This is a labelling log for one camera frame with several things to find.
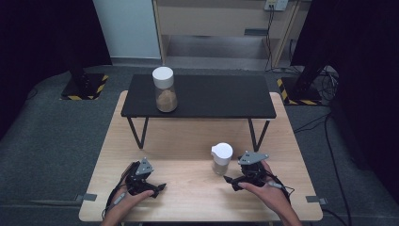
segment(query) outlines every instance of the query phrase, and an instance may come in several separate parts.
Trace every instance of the white lid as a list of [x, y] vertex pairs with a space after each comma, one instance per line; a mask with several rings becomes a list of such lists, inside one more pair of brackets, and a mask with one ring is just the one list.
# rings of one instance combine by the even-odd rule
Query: white lid
[[152, 72], [153, 83], [160, 89], [167, 89], [173, 85], [173, 70], [159, 67]]
[[228, 143], [219, 143], [212, 147], [211, 154], [214, 156], [214, 160], [217, 164], [226, 166], [231, 160], [232, 147]]

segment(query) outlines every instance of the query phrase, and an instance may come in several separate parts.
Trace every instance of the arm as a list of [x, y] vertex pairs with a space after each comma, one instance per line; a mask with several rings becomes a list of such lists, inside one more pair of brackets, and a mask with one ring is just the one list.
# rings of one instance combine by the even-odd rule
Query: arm
[[[272, 173], [269, 165], [263, 160], [262, 164], [266, 170]], [[272, 181], [271, 178], [265, 178], [266, 182]], [[255, 194], [263, 203], [273, 210], [281, 219], [284, 226], [300, 226], [302, 223], [299, 220], [295, 210], [288, 203], [284, 194], [279, 188], [270, 186], [265, 183], [264, 186], [258, 187], [249, 183], [238, 184], [243, 189]]]

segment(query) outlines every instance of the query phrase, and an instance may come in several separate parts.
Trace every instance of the hazard stripe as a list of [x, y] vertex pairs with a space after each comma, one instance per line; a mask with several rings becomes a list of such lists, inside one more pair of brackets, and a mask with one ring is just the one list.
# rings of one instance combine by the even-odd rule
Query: hazard stripe
[[286, 105], [321, 105], [322, 102], [320, 101], [310, 101], [310, 100], [290, 100], [290, 97], [287, 94], [287, 91], [284, 87], [284, 84], [282, 84], [282, 80], [278, 79], [277, 84], [279, 85], [279, 91], [281, 92], [281, 98], [282, 101]]
[[96, 94], [94, 96], [81, 96], [81, 95], [70, 95], [67, 97], [61, 97], [61, 100], [72, 100], [72, 101], [81, 101], [81, 100], [97, 100], [104, 89], [105, 83], [108, 79], [108, 75], [104, 75], [100, 86], [97, 88]]

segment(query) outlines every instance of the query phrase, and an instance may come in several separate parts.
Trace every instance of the jar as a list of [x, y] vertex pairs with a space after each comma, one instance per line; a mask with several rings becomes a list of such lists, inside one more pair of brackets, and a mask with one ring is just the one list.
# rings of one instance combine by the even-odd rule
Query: jar
[[174, 88], [173, 70], [159, 67], [152, 72], [155, 85], [156, 107], [162, 112], [170, 112], [177, 107], [177, 96]]

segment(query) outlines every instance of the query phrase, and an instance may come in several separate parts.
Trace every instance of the wall outlet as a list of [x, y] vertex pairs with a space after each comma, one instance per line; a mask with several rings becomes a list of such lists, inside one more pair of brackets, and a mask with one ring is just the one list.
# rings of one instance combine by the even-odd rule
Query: wall outlet
[[284, 11], [287, 8], [288, 0], [266, 0], [264, 10]]

